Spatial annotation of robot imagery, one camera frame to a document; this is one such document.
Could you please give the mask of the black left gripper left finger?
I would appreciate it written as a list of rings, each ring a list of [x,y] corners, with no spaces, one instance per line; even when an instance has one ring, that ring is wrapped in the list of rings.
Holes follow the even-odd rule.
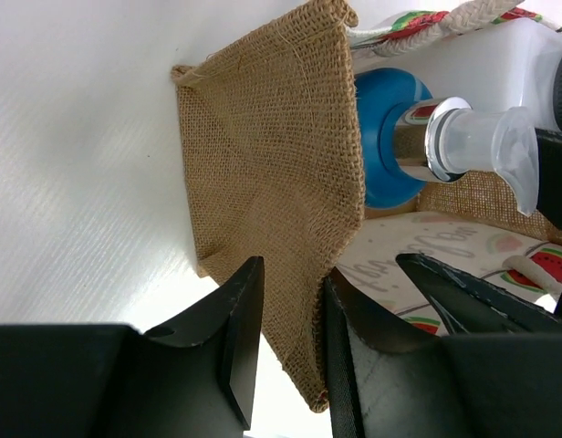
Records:
[[[240,437],[251,425],[264,261],[145,332],[0,325],[0,437]]]

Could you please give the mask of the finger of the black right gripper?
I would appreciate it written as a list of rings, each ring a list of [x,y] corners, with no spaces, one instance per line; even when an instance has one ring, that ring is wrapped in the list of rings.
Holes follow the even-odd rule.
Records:
[[[562,318],[435,258],[399,254],[396,263],[450,334],[562,334]]]
[[[562,232],[562,132],[536,129],[539,155],[537,210]]]

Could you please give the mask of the burlap watermelon canvas bag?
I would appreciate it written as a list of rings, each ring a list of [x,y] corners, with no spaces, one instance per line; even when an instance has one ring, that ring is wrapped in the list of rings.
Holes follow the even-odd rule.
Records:
[[[517,18],[544,24],[515,1],[465,9],[481,24],[406,15],[369,44],[356,39],[347,2],[309,1],[199,65],[172,69],[199,270],[223,283],[247,258],[263,258],[262,331],[314,412],[329,405],[322,280],[369,209],[354,59],[396,57]],[[541,213],[523,217],[490,172],[428,182],[407,203],[562,245],[562,232]],[[379,210],[395,215],[405,204]]]

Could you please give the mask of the orange bottle blue pump top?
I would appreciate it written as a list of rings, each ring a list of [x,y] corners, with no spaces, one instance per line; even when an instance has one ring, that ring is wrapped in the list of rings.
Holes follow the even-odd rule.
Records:
[[[411,73],[378,68],[355,77],[365,203],[390,209],[426,183],[451,184],[469,171],[492,172],[530,215],[539,193],[539,158],[530,111],[476,110],[462,97],[436,99]]]

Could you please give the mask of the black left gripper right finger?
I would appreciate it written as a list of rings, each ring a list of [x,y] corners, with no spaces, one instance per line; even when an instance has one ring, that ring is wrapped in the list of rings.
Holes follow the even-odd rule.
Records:
[[[562,437],[562,334],[436,336],[323,283],[336,437]]]

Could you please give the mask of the white bottle grey cap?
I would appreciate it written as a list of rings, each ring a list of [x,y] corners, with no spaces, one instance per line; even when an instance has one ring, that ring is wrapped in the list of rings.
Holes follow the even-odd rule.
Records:
[[[562,132],[562,33],[530,18],[490,25],[390,58],[354,59],[361,74],[398,68],[418,78],[435,98],[467,100],[474,109],[529,109],[533,124]]]

